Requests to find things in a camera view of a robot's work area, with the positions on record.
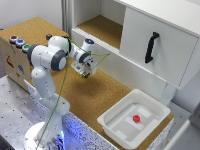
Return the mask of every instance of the brown box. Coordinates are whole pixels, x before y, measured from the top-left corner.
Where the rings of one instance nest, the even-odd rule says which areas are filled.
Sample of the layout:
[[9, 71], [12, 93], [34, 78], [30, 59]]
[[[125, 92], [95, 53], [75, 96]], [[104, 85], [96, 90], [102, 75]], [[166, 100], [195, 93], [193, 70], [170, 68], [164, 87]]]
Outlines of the brown box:
[[29, 81], [31, 79], [31, 66], [27, 55], [21, 49], [16, 48], [15, 45], [11, 45], [9, 38], [12, 35], [17, 35], [29, 45], [47, 45], [47, 34], [52, 34], [53, 36], [68, 35], [66, 32], [39, 17], [0, 31], [0, 50], [6, 74], [25, 90], [27, 90], [27, 86], [23, 80]]

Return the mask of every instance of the white round base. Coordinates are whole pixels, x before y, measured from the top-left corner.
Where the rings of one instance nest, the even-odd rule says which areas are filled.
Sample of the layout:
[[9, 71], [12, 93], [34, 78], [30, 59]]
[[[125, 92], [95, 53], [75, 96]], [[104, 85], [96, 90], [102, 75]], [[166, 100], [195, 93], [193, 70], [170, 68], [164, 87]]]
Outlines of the white round base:
[[[34, 138], [36, 137], [39, 130], [44, 125], [44, 122], [40, 122], [32, 126], [25, 134], [24, 137], [24, 149], [25, 150], [36, 150], [37, 143], [35, 142]], [[40, 148], [38, 147], [37, 150], [48, 150], [48, 148]]]

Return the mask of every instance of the door handle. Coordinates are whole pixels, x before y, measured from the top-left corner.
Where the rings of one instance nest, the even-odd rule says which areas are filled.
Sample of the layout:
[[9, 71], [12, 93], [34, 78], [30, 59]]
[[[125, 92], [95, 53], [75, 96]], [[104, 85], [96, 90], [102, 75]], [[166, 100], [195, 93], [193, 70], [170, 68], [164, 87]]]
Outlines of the door handle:
[[153, 46], [154, 46], [154, 40], [157, 39], [160, 35], [156, 32], [153, 32], [153, 36], [149, 40], [148, 48], [147, 48], [147, 53], [145, 56], [145, 63], [148, 64], [150, 61], [153, 60], [153, 57], [151, 56]]

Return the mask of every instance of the white wall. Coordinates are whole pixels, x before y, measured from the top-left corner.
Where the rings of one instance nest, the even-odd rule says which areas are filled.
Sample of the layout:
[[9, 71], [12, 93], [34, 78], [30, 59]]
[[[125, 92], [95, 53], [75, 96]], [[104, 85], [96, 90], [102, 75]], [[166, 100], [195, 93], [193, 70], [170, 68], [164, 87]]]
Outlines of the white wall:
[[200, 71], [182, 90], [177, 91], [173, 102], [189, 112], [195, 109], [200, 102]]
[[0, 0], [0, 28], [37, 16], [62, 29], [61, 0]]

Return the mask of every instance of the cabinet door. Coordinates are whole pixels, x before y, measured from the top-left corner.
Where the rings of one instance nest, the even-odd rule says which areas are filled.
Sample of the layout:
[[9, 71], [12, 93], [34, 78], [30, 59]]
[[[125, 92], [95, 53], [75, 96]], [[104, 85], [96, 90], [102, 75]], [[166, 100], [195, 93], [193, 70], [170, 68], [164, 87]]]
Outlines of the cabinet door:
[[[146, 64], [145, 56], [153, 32], [159, 37], [154, 40], [153, 60]], [[198, 38], [191, 34], [127, 8], [120, 54], [179, 86], [197, 41]]]

